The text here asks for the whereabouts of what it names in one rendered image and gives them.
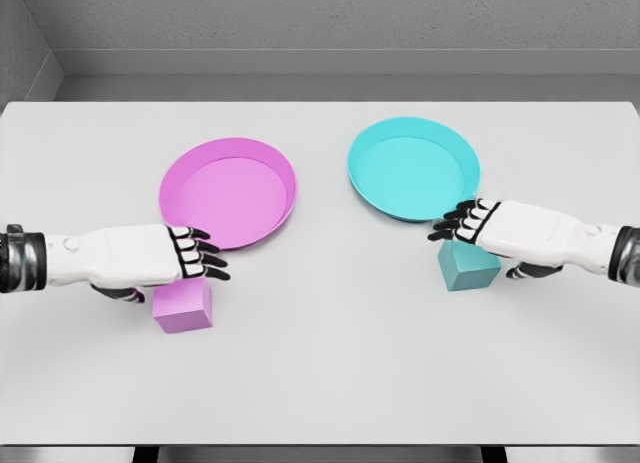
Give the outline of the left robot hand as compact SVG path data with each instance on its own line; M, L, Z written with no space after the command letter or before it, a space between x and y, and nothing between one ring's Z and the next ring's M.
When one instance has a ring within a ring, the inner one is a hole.
M143 303L144 288L180 280L231 279L210 234L164 224L113 227L86 235L92 289L116 300Z

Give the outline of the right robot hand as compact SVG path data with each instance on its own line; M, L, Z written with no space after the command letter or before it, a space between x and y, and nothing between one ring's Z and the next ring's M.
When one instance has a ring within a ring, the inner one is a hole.
M467 200L433 225L428 239L459 241L518 265L510 279L545 278L564 268L564 251L577 219L513 200Z

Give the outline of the pink block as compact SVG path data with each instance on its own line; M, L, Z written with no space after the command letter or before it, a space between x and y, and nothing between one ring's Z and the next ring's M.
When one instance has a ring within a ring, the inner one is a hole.
M210 328L213 322L209 281L205 278L184 279L156 287L152 314L168 334Z

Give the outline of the teal block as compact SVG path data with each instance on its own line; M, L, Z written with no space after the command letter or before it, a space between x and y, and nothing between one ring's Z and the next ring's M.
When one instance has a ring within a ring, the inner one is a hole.
M438 261L448 291L486 288L502 269L500 259L481 247L445 240Z

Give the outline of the pink plate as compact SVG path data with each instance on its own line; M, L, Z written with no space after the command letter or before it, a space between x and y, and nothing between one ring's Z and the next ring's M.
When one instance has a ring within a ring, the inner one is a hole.
M249 138L194 147L165 173L159 209L172 226L201 229L222 249L252 245L278 230L297 199L297 176L278 149Z

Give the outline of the cyan plate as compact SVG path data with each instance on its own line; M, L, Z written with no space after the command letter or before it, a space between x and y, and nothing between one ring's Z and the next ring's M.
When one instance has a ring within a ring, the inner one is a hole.
M441 123L398 117L364 129L352 142L347 171L357 193L380 212L409 222L439 219L475 197L479 158Z

